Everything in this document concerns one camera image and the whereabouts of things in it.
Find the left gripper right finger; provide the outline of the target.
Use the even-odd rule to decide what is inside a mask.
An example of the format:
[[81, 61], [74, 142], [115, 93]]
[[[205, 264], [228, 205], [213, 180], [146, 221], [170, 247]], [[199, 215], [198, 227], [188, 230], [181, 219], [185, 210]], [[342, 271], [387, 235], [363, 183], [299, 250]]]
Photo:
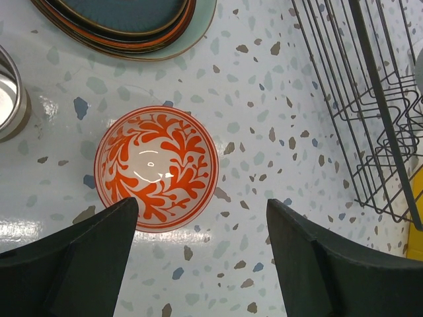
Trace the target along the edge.
[[422, 315], [422, 262], [353, 242], [277, 199], [266, 218], [288, 316]]

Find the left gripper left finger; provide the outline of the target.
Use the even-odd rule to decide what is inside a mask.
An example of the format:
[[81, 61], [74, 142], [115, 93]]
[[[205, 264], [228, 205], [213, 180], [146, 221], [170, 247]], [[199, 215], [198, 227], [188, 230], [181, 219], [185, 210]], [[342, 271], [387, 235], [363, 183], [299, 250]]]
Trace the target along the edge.
[[1, 315], [113, 316], [137, 216], [137, 201], [126, 198], [1, 253]]

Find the white orange patterned bowl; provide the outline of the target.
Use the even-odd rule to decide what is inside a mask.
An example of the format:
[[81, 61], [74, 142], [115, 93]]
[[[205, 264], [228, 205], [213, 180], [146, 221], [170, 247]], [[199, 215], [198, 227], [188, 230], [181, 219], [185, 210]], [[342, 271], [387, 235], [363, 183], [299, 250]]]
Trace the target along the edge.
[[95, 155], [104, 206], [133, 197], [137, 230], [162, 233], [199, 216], [217, 187], [219, 157], [206, 128], [177, 108], [147, 106], [116, 120]]

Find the cream brown cup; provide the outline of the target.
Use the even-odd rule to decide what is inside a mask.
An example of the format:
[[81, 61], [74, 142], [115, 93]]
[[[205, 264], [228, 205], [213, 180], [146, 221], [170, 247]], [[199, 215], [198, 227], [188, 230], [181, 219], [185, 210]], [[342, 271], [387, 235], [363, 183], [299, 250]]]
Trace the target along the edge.
[[32, 112], [30, 97], [19, 70], [6, 49], [1, 46], [1, 142], [17, 136], [27, 125]]

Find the dark blue plate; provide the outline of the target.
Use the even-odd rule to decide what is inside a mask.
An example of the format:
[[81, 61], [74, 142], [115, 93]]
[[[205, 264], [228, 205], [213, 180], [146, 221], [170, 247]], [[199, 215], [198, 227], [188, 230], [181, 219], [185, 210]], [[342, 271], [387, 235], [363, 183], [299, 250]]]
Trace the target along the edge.
[[93, 26], [131, 35], [150, 35], [166, 29], [187, 4], [174, 0], [68, 0], [59, 3]]

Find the green floral plate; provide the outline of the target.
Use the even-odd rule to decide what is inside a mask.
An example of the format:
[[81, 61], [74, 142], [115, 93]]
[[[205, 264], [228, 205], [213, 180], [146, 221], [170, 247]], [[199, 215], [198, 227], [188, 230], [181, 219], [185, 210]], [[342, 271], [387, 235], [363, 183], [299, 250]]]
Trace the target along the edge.
[[205, 35], [210, 27], [217, 1], [198, 1], [194, 10], [194, 15], [190, 24], [184, 33], [176, 39], [171, 45], [160, 50], [147, 53], [121, 53], [100, 47], [98, 44], [92, 44], [82, 36], [77, 35], [75, 31], [70, 30], [58, 18], [47, 13], [47, 9], [42, 7], [40, 1], [32, 1], [32, 4], [59, 30], [66, 34], [72, 40], [79, 42], [83, 46], [90, 48], [110, 57], [126, 59], [130, 61], [163, 61], [172, 59], [193, 48]]

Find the black plate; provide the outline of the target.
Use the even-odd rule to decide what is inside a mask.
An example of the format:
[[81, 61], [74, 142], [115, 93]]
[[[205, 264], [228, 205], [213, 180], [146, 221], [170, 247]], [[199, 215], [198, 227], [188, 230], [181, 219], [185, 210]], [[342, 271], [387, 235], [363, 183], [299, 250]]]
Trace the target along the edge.
[[47, 1], [61, 16], [101, 36], [140, 41], [184, 28], [195, 1]]

